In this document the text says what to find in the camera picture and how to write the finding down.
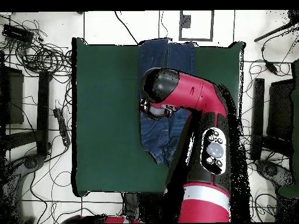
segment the green table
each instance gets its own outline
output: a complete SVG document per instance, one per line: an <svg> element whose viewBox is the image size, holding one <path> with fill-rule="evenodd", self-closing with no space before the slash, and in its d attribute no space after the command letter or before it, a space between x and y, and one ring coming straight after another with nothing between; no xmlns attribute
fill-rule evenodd
<svg viewBox="0 0 299 224"><path fill-rule="evenodd" d="M196 76L224 84L236 106L243 45L196 47ZM77 38L77 149L74 145L73 152L80 195L164 191L169 169L157 165L140 144L139 52L136 45L86 45Z"/></svg>

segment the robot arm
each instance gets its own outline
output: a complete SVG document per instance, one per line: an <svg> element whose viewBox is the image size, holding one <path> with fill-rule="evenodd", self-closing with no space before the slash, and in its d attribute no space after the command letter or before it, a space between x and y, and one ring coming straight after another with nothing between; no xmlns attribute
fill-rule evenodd
<svg viewBox="0 0 299 224"><path fill-rule="evenodd" d="M152 68L142 79L142 89L141 110L153 119L181 108L192 113L179 222L229 222L227 107L217 86L176 70Z"/></svg>

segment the black frame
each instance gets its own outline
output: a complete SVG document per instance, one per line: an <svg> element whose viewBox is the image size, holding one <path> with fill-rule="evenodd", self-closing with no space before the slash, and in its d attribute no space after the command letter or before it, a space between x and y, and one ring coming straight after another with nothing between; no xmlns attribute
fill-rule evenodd
<svg viewBox="0 0 299 224"><path fill-rule="evenodd" d="M185 17L183 14L183 11L180 10L180 27L179 27L179 41L213 41L213 35L214 35L214 10L211 10L211 30L210 30L210 38L182 38L182 29L183 29L183 23L182 20Z"/></svg>
<svg viewBox="0 0 299 224"><path fill-rule="evenodd" d="M263 135L264 93L265 80L256 78L253 81L251 160L260 160L262 148L290 157L294 152L290 140Z"/></svg>

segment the jeans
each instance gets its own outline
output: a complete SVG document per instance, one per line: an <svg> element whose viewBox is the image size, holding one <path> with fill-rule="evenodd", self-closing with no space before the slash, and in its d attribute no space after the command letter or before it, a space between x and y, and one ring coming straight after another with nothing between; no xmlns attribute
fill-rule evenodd
<svg viewBox="0 0 299 224"><path fill-rule="evenodd" d="M177 69L194 75L195 49L193 43L168 43L167 38L146 41L141 46L138 81L152 67ZM141 145L155 159L157 164L171 167L174 154L189 112L180 109L169 118L151 120L140 113Z"/></svg>

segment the black bar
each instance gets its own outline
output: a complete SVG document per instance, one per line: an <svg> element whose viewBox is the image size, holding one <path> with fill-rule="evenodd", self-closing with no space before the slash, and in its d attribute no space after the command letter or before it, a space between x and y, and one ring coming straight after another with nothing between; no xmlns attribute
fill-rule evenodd
<svg viewBox="0 0 299 224"><path fill-rule="evenodd" d="M36 131L26 131L7 135L5 138L6 149L9 151L11 149L35 142L37 134L38 133Z"/></svg>
<svg viewBox="0 0 299 224"><path fill-rule="evenodd" d="M6 155L4 140L6 121L9 116L9 77L4 62L4 52L0 51L0 166L2 166Z"/></svg>
<svg viewBox="0 0 299 224"><path fill-rule="evenodd" d="M49 82L52 76L48 71L39 73L39 98L37 106L37 154L46 156L48 153L48 125L49 125Z"/></svg>
<svg viewBox="0 0 299 224"><path fill-rule="evenodd" d="M253 81L253 106L252 106L252 137L251 160L259 160L262 154L263 118L264 118L264 93L265 80L256 78Z"/></svg>
<svg viewBox="0 0 299 224"><path fill-rule="evenodd" d="M262 146L266 149L274 151L275 153L279 153L287 157L290 157L294 152L291 141L272 138L270 136L262 137Z"/></svg>
<svg viewBox="0 0 299 224"><path fill-rule="evenodd" d="M258 41L260 41L260 40L263 40L264 38L266 38L266 37L268 37L268 36L270 36L270 35L272 35L272 34L275 34L275 33L279 32L279 31L282 31L282 30L284 30L284 29L288 29L288 28L291 27L292 25L293 25L293 24L289 22L288 24L285 24L285 25L279 27L278 29L274 29L273 31L270 31L270 32L268 32L268 33L266 33L266 34L264 34L264 35L262 35L262 36L256 38L256 39L255 39L255 42L258 42Z"/></svg>

